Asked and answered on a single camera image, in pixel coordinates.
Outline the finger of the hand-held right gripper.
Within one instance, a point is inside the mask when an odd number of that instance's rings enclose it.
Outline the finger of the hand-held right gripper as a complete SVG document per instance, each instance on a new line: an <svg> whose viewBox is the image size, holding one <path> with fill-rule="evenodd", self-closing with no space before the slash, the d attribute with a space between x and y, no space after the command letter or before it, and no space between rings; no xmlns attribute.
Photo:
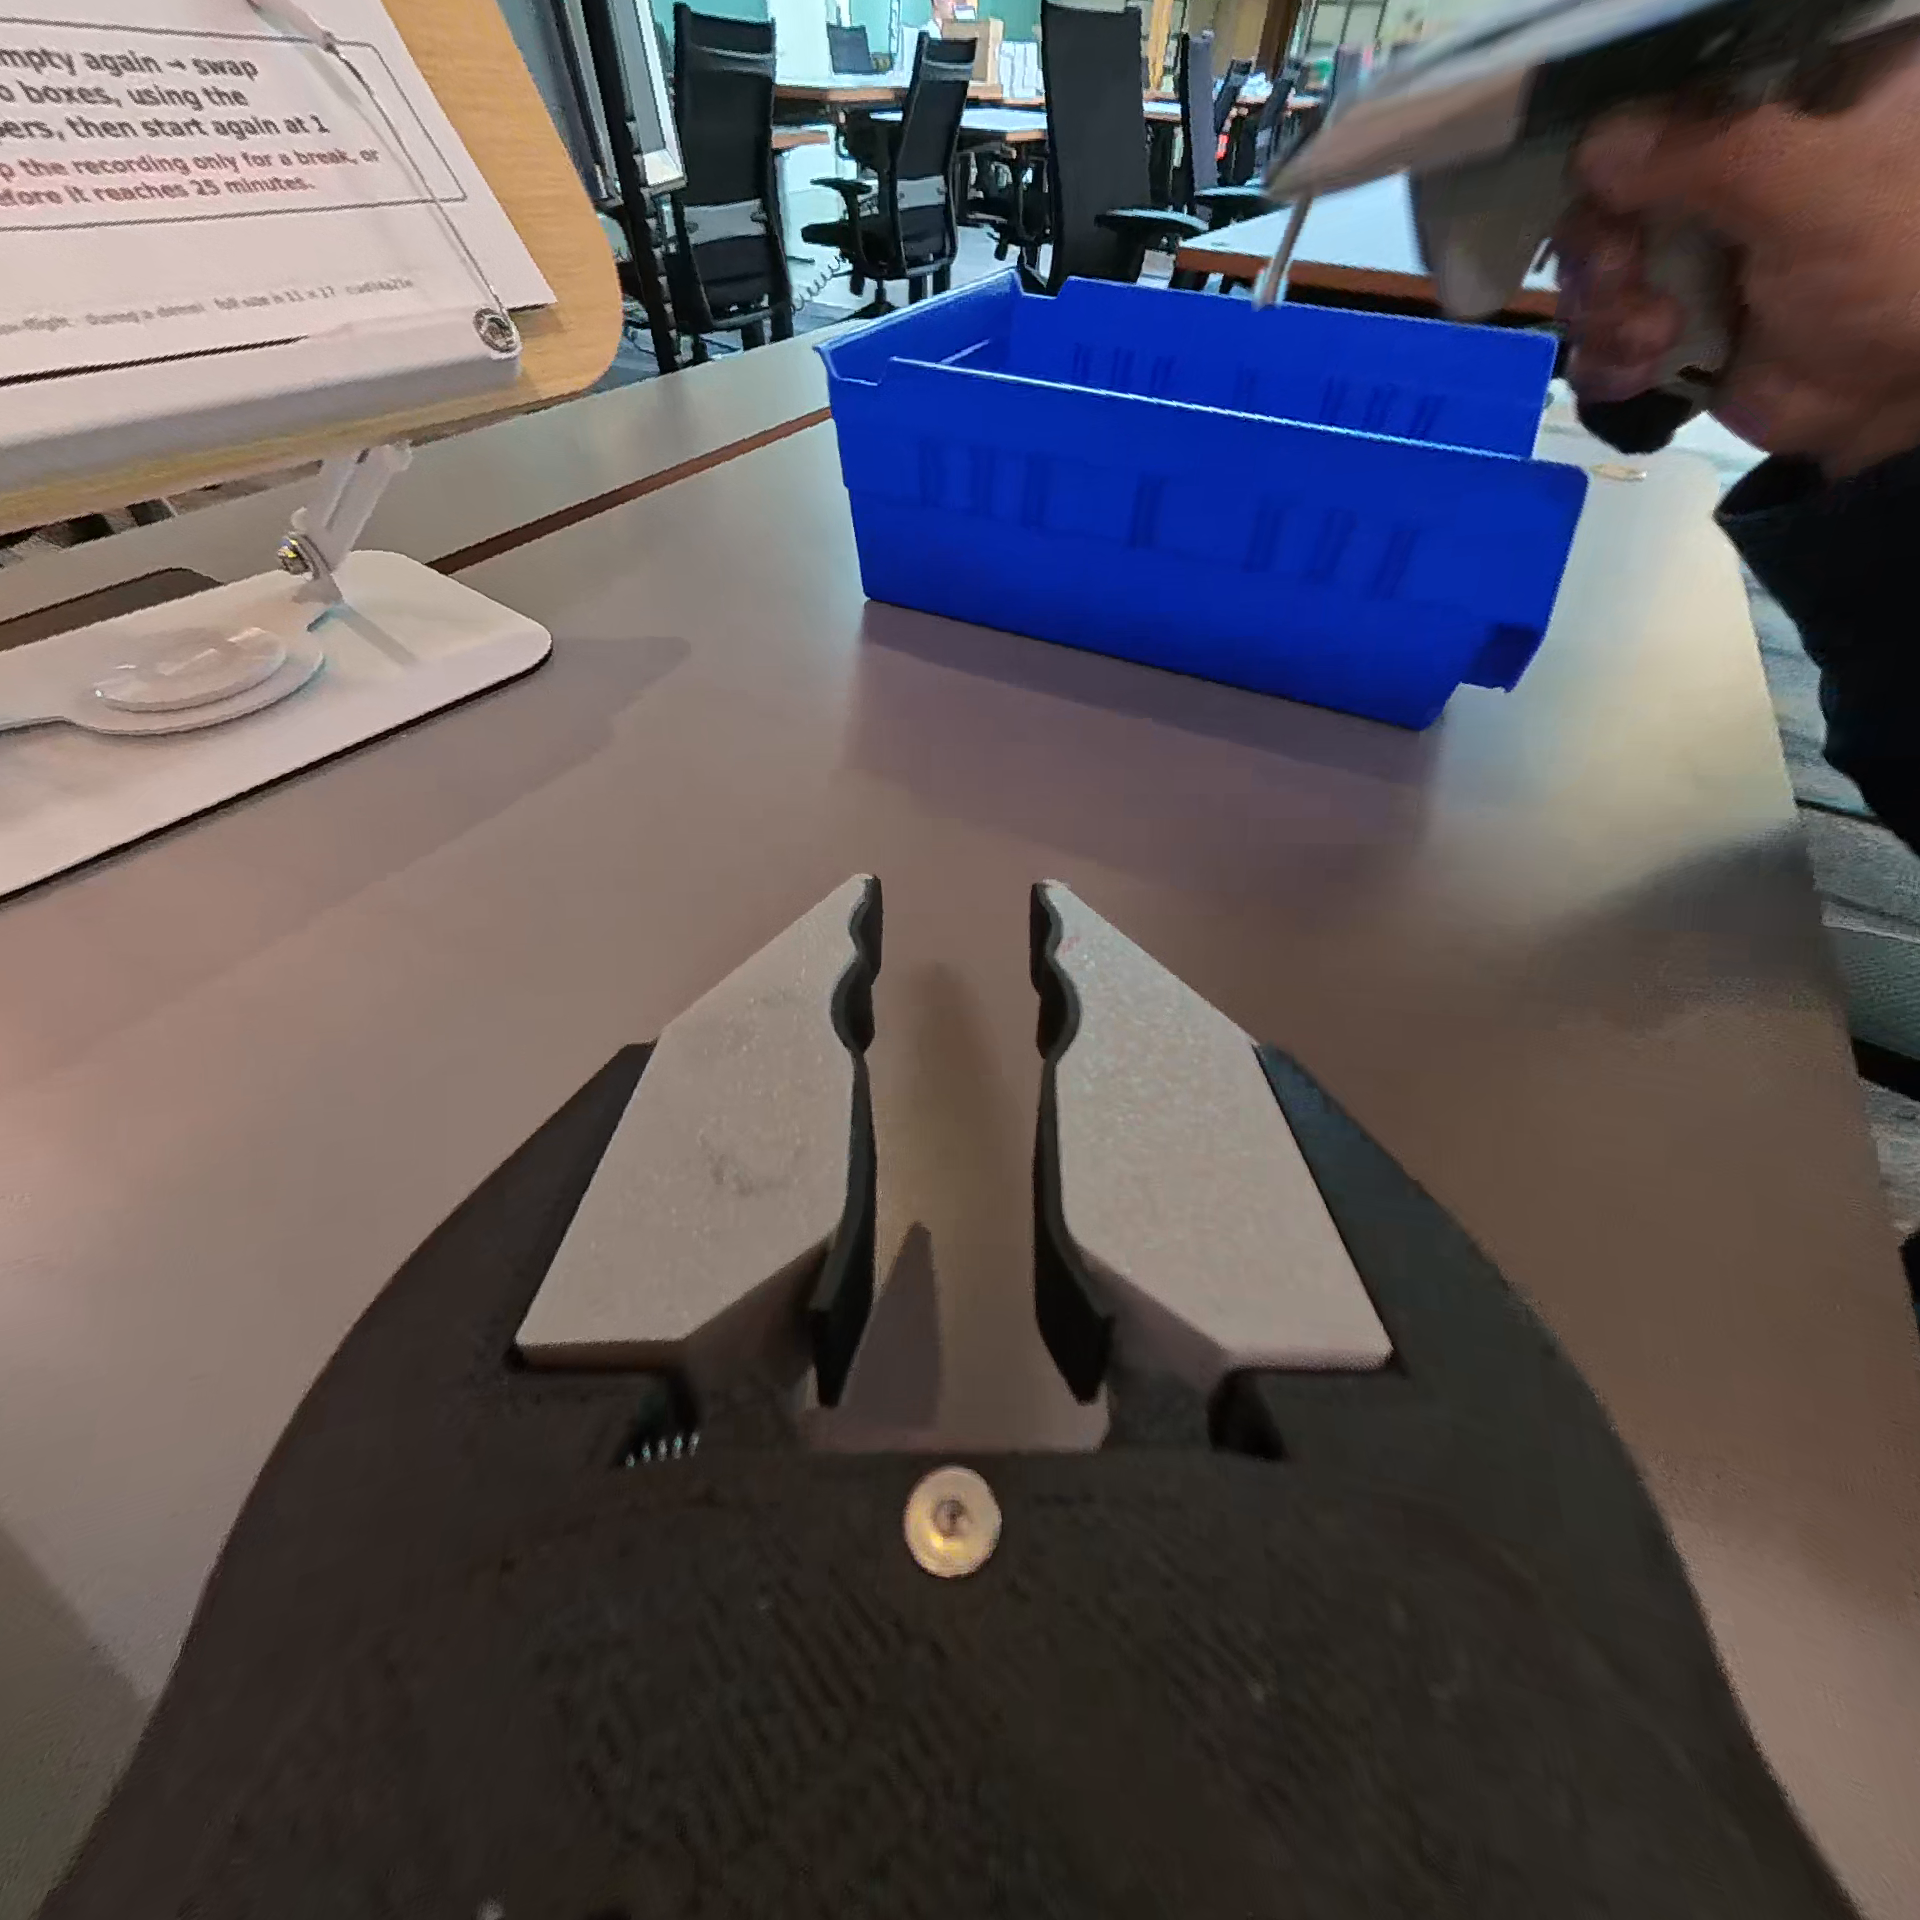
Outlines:
<svg viewBox="0 0 1920 1920"><path fill-rule="evenodd" d="M1571 140L1607 112L1776 56L1800 5L1515 5L1415 48L1335 102L1267 174L1270 197L1323 197Z"/></svg>

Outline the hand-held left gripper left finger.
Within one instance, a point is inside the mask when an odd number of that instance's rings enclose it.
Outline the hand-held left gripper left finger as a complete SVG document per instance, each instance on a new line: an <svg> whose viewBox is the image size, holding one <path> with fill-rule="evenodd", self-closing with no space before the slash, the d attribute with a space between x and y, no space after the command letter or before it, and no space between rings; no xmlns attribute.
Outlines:
<svg viewBox="0 0 1920 1920"><path fill-rule="evenodd" d="M843 1398L876 1294L881 934L857 872L664 1028L520 1323L526 1364Z"/></svg>

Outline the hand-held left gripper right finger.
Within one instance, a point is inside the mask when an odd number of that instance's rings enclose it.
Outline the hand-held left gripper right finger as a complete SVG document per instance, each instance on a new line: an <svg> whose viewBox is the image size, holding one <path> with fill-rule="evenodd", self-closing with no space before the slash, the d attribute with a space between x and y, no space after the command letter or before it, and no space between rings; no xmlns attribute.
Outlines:
<svg viewBox="0 0 1920 1920"><path fill-rule="evenodd" d="M1031 889L1030 966L1035 1312L1073 1397L1384 1372L1390 1334L1256 1037L1062 880Z"/></svg>

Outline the blue plastic bin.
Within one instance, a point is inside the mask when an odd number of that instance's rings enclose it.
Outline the blue plastic bin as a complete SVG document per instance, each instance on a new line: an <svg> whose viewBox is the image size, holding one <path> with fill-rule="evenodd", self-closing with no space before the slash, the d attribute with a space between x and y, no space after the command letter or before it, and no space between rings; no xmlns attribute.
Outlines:
<svg viewBox="0 0 1920 1920"><path fill-rule="evenodd" d="M866 596L1409 732L1542 652L1542 332L1016 273L816 342Z"/></svg>

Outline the person's right forearm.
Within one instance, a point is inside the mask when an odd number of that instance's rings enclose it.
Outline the person's right forearm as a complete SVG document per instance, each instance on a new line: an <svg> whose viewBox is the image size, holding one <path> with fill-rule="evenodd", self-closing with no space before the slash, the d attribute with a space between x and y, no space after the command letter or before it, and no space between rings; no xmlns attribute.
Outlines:
<svg viewBox="0 0 1920 1920"><path fill-rule="evenodd" d="M1772 455L1720 528L1817 672L1825 756L1918 851L1918 453L1850 478Z"/></svg>

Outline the person's right hand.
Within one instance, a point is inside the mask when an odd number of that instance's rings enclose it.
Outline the person's right hand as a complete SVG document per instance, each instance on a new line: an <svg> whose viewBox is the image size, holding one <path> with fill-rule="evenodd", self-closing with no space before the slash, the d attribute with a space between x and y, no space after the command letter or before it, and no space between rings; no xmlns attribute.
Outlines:
<svg viewBox="0 0 1920 1920"><path fill-rule="evenodd" d="M1647 102L1600 118L1561 222L1569 380L1584 409L1648 391L1684 320L1647 268L1654 227L1730 251L1738 345L1714 415L1842 481L1918 440L1916 29L1838 56L1817 109Z"/></svg>

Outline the grey background table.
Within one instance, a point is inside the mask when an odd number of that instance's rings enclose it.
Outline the grey background table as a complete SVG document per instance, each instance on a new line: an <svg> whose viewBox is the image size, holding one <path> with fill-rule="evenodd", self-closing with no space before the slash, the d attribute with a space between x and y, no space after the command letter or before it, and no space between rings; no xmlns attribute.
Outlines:
<svg viewBox="0 0 1920 1920"><path fill-rule="evenodd" d="M1252 284L1280 247L1287 208L1234 222L1183 243L1170 285L1230 291ZM1369 312L1441 320L1434 276L1425 268L1403 179L1387 179L1318 201L1290 260L1287 300Z"/></svg>

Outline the row of black office chairs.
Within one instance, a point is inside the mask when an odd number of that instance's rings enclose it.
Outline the row of black office chairs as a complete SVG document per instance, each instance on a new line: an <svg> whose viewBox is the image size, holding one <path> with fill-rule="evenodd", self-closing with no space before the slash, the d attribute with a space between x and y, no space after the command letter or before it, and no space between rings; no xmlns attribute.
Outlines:
<svg viewBox="0 0 1920 1920"><path fill-rule="evenodd" d="M899 118L881 128L879 174L833 179L843 208L835 223L806 237L835 251L855 281L902 281L910 302L952 291L958 251L956 158L969 107L975 44L922 38ZM692 364L708 357L716 332L734 332L744 349L794 335L799 300L785 254L775 155L777 38L768 20L734 20L678 7L675 113L686 183L673 199L675 247L668 284L678 334ZM1051 278L1137 281L1150 249L1175 249L1200 232L1257 215L1256 184L1211 187L1209 215L1148 205L1123 164L1146 158L1146 132L1131 143L1092 132L1083 113L1067 145L1092 174L1092 201L1067 227L1063 171L1048 174Z"/></svg>

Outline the grey panel on stand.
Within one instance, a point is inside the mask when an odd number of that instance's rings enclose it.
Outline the grey panel on stand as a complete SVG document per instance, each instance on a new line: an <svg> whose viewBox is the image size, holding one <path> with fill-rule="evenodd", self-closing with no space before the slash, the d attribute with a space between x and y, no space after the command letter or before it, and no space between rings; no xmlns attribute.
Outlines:
<svg viewBox="0 0 1920 1920"><path fill-rule="evenodd" d="M675 197L686 184L670 49L648 1L566 1L587 135L590 199L611 227L616 270L658 373L682 371L670 287Z"/></svg>

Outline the wooden display board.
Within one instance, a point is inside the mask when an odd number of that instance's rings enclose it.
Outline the wooden display board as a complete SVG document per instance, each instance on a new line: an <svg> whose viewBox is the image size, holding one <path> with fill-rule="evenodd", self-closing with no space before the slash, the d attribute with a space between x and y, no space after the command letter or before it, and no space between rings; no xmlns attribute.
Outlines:
<svg viewBox="0 0 1920 1920"><path fill-rule="evenodd" d="M396 403L383 414L275 435L259 429L218 448L11 486L3 497L6 534L288 472L378 443L443 438L579 398L609 373L623 315L612 247L500 5L399 1L388 5L388 13L555 295L551 305L518 317L521 357L515 383L480 398Z"/></svg>

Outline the printed instruction sheet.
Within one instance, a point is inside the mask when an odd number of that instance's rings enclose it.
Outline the printed instruction sheet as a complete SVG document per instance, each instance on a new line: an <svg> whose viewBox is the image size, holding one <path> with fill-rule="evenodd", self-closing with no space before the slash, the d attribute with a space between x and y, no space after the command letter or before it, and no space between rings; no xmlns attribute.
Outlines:
<svg viewBox="0 0 1920 1920"><path fill-rule="evenodd" d="M3 371L555 295L396 5L3 7Z"/></svg>

